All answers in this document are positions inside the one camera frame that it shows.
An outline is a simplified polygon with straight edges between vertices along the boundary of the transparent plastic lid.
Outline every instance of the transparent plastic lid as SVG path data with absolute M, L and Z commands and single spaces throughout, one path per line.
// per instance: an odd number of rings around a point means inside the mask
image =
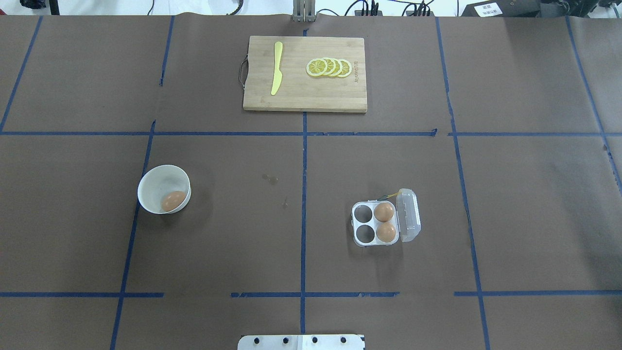
M 417 196 L 412 189 L 402 188 L 397 194 L 397 222 L 402 242 L 410 242 L 421 231 Z

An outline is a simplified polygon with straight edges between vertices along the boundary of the knife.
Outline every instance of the knife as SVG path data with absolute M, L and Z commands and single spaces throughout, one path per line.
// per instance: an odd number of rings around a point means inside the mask
M 281 87 L 281 80 L 283 79 L 283 73 L 279 70 L 281 66 L 281 54 L 283 53 L 283 43 L 277 41 L 274 43 L 274 76 L 272 77 L 272 96 L 276 95 Z

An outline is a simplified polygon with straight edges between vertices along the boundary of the metal handle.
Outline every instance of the metal handle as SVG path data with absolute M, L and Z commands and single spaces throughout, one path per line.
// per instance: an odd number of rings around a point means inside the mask
M 244 67 L 244 64 L 248 66 L 248 54 L 246 54 L 246 57 L 244 58 L 242 63 L 239 65 L 239 71 L 238 71 L 238 81 L 239 81 L 239 84 L 242 85 L 243 90 L 246 88 L 246 84 L 245 84 L 246 79 L 244 79 L 244 83 L 242 82 L 242 68 Z

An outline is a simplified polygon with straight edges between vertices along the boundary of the egg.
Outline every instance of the egg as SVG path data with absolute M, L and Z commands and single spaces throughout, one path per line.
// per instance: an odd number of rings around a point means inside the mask
M 183 203 L 184 199 L 186 199 L 186 193 L 182 191 L 171 192 L 162 200 L 162 210 L 170 212 Z
M 395 210 L 393 209 L 393 206 L 387 202 L 378 204 L 378 206 L 374 209 L 374 216 L 380 222 L 387 222 L 391 220 L 394 214 Z
M 385 243 L 389 243 L 394 240 L 396 234 L 397 230 L 395 229 L 395 226 L 393 226 L 389 222 L 385 222 L 384 224 L 380 225 L 380 227 L 378 227 L 378 230 L 376 231 L 378 239 Z

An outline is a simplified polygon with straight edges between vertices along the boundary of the sliced lemon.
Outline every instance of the sliced lemon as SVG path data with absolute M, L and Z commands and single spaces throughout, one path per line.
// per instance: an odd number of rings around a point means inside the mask
M 328 69 L 328 62 L 323 59 L 312 59 L 307 63 L 307 74 L 312 77 L 319 77 Z
M 341 73 L 341 70 L 343 69 L 341 60 L 334 60 L 335 61 L 335 71 L 332 72 L 331 74 L 328 74 L 329 77 L 336 77 L 337 75 L 339 75 L 339 73 Z
M 350 61 L 348 61 L 348 60 L 339 60 L 339 63 L 341 64 L 341 71 L 339 72 L 337 77 L 345 78 L 345 77 L 349 76 L 350 73 L 352 73 L 352 65 L 350 64 Z
M 322 75 L 324 75 L 324 76 L 329 76 L 329 75 L 331 75 L 332 73 L 335 73 L 335 71 L 336 71 L 336 70 L 337 70 L 337 68 L 338 68 L 338 65 L 337 65 L 337 60 L 332 59 L 332 58 L 330 58 L 330 57 L 322 57 L 322 59 L 323 59 L 324 61 L 326 61 L 326 63 L 328 64 L 328 68 L 326 69 L 326 72 L 324 72 L 324 74 L 322 74 Z

